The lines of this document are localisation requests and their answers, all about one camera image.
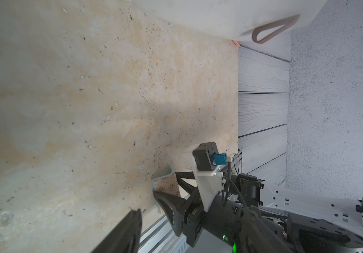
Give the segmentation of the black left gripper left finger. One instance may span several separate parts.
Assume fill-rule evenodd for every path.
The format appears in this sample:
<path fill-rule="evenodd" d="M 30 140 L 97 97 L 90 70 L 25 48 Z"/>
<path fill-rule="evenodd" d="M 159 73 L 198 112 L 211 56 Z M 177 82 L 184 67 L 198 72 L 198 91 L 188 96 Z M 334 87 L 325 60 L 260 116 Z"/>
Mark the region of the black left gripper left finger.
<path fill-rule="evenodd" d="M 141 229 L 141 210 L 131 210 L 92 253 L 137 253 Z"/>

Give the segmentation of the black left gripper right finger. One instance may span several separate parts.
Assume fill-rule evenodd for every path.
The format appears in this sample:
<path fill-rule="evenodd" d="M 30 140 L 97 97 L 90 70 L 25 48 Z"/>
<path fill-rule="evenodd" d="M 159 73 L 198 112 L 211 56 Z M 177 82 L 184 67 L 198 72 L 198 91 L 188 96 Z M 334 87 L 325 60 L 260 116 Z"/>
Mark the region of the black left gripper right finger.
<path fill-rule="evenodd" d="M 255 211 L 244 210 L 238 247 L 242 253 L 291 253 L 285 241 L 263 222 Z"/>

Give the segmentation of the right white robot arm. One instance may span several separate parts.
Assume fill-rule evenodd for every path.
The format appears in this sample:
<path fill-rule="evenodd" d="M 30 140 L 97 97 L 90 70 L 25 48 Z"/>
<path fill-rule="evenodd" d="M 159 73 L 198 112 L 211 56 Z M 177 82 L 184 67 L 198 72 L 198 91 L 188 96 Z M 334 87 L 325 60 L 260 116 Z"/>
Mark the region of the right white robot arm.
<path fill-rule="evenodd" d="M 209 207 L 199 189 L 176 175 L 188 198 L 155 191 L 174 233 L 194 246 L 207 231 L 235 253 L 363 253 L 363 198 L 302 194 L 250 175 L 216 176 Z"/>

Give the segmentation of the white three-drawer cabinet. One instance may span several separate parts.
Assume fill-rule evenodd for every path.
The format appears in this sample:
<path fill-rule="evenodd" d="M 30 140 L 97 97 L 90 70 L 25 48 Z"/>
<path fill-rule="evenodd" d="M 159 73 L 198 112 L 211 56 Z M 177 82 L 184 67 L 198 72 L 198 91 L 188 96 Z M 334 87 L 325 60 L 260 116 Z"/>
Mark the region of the white three-drawer cabinet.
<path fill-rule="evenodd" d="M 325 1 L 142 0 L 134 4 L 155 17 L 212 36 L 264 44 L 283 32 L 309 25 Z"/>

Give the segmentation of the pink tray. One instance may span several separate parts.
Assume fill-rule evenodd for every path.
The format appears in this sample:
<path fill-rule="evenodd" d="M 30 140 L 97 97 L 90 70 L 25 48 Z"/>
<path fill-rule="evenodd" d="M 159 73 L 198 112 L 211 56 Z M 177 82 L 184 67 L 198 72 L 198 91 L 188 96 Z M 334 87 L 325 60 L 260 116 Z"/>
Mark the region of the pink tray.
<path fill-rule="evenodd" d="M 232 42 L 236 45 L 236 46 L 241 46 L 242 42 L 241 41 L 235 41 L 232 40 Z"/>

